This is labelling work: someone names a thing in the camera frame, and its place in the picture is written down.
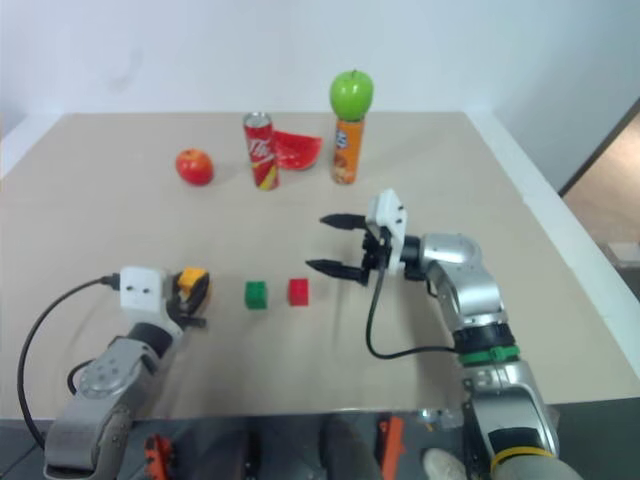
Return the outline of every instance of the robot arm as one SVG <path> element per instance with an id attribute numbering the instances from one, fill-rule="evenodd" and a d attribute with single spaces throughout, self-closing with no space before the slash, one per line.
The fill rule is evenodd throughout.
<path id="1" fill-rule="evenodd" d="M 120 274 L 120 304 L 133 323 L 85 369 L 73 399 L 45 441 L 45 477 L 113 480 L 127 436 L 147 402 L 162 362 L 206 296 L 208 274 L 186 269 L 172 277 L 159 270 L 127 267 Z"/>
<path id="2" fill-rule="evenodd" d="M 463 405 L 471 449 L 467 465 L 496 479 L 579 480 L 557 459 L 556 431 L 531 369 L 520 358 L 500 290 L 482 264 L 479 246 L 462 235 L 405 235 L 407 212 L 393 190 L 375 197 L 366 217 L 339 214 L 321 221 L 364 229 L 365 255 L 360 268 L 332 260 L 307 262 L 316 270 L 363 285 L 372 269 L 404 270 L 408 280 L 435 287 L 468 393 Z"/>

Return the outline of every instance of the black cable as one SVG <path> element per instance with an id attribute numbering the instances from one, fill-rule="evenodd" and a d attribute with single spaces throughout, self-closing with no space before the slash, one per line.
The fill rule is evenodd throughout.
<path id="1" fill-rule="evenodd" d="M 73 383 L 73 377 L 75 376 L 76 373 L 78 373 L 78 370 L 82 370 L 84 367 L 86 367 L 87 365 L 89 365 L 91 362 L 93 362 L 95 360 L 95 358 L 92 358 L 91 360 L 87 360 L 85 362 L 82 362 L 78 365 L 76 365 L 75 367 L 73 367 L 71 369 L 71 371 L 67 374 L 67 388 L 69 389 L 69 391 L 71 392 L 71 395 L 75 395 L 76 392 L 78 391 L 76 389 L 76 385 L 75 383 Z"/>
<path id="2" fill-rule="evenodd" d="M 373 316 L 376 313 L 376 307 L 378 306 L 378 299 L 380 298 L 380 291 L 382 290 L 382 283 L 384 281 L 384 272 L 386 270 L 386 264 L 383 258 L 380 259 L 378 264 L 378 280 L 376 281 L 376 288 L 373 291 L 373 298 L 371 300 L 371 307 L 369 307 L 369 316 L 367 317 L 367 329 L 365 333 L 365 339 L 367 342 L 367 348 L 369 349 L 369 353 L 380 360 L 392 360 L 394 358 L 405 357 L 407 355 L 413 355 L 414 353 L 423 353 L 423 352 L 455 352 L 455 350 L 451 347 L 445 346 L 424 346 L 424 347 L 416 347 L 410 348 L 408 350 L 402 350 L 396 353 L 379 353 L 373 348 L 373 343 L 371 342 L 371 331 L 373 327 Z"/>
<path id="3" fill-rule="evenodd" d="M 91 280 L 89 282 L 85 282 L 82 285 L 78 285 L 75 288 L 72 288 L 67 293 L 58 297 L 51 305 L 47 307 L 47 309 L 40 314 L 36 322 L 29 330 L 27 334 L 27 338 L 24 341 L 24 345 L 22 345 L 22 351 L 20 352 L 20 359 L 18 360 L 18 402 L 20 402 L 20 410 L 22 410 L 22 417 L 24 418 L 24 423 L 27 424 L 27 428 L 29 432 L 31 432 L 31 436 L 36 441 L 38 446 L 44 450 L 44 437 L 42 433 L 38 430 L 33 418 L 31 417 L 31 412 L 29 411 L 29 405 L 27 404 L 27 397 L 24 393 L 24 367 L 27 363 L 27 353 L 29 352 L 29 347 L 31 346 L 31 342 L 33 341 L 33 337 L 35 336 L 38 328 L 42 325 L 42 322 L 45 318 L 51 313 L 51 311 L 56 308 L 60 303 L 69 298 L 74 293 L 78 293 L 80 290 L 84 290 L 87 287 L 91 287 L 92 285 L 110 285 L 111 288 L 117 289 L 119 288 L 119 280 L 120 276 L 118 274 L 108 275 L 100 278 L 96 278 L 95 280 Z"/>

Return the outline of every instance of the orange can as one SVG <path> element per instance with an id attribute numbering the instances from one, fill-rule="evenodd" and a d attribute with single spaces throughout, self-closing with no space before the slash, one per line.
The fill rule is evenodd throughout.
<path id="1" fill-rule="evenodd" d="M 333 156 L 331 174 L 336 183 L 349 184 L 356 181 L 360 145 L 364 132 L 364 120 L 346 122 L 338 119 L 336 125 L 336 151 Z"/>

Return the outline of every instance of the table surface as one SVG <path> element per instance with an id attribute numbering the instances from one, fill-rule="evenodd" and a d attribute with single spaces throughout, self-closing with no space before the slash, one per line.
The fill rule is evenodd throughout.
<path id="1" fill-rule="evenodd" d="M 213 278 L 208 329 L 187 333 L 145 415 L 455 407 L 462 393 L 452 355 L 371 357 L 364 325 L 372 285 L 330 279 L 304 264 L 358 264 L 361 235 L 317 219 L 364 213 L 388 187 L 408 210 L 408 233 L 461 232 L 481 245 L 547 402 L 640 394 L 591 301 L 464 114 L 371 114 L 353 186 L 329 176 L 331 115 L 282 113 L 274 122 L 322 136 L 325 146 L 313 168 L 281 172 L 272 192 L 253 185 L 240 114 L 70 115 L 16 165 L 0 193 L 0 416 L 19 416 L 15 368 L 37 315 L 70 287 L 124 265 L 197 265 Z M 175 156 L 188 147 L 213 156 L 212 185 L 190 187 L 176 175 Z M 288 305 L 293 277 L 309 277 L 310 307 Z M 249 280 L 267 281 L 268 310 L 244 306 Z M 55 310 L 26 370 L 34 416 L 57 415 L 69 399 L 66 373 L 127 330 L 117 295 L 106 288 Z M 395 351 L 450 339 L 424 287 L 390 277 L 374 343 Z"/>

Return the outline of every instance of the orange tool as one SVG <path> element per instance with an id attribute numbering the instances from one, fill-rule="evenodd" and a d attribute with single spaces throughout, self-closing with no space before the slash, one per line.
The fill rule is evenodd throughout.
<path id="1" fill-rule="evenodd" d="M 151 435 L 144 442 L 145 473 L 151 480 L 170 480 L 169 464 L 172 456 L 171 441 L 160 435 Z"/>
<path id="2" fill-rule="evenodd" d="M 378 424 L 380 429 L 380 456 L 378 461 L 382 470 L 384 480 L 395 480 L 398 460 L 400 455 L 406 453 L 402 444 L 402 434 L 404 432 L 404 420 L 400 417 L 391 417 Z"/>

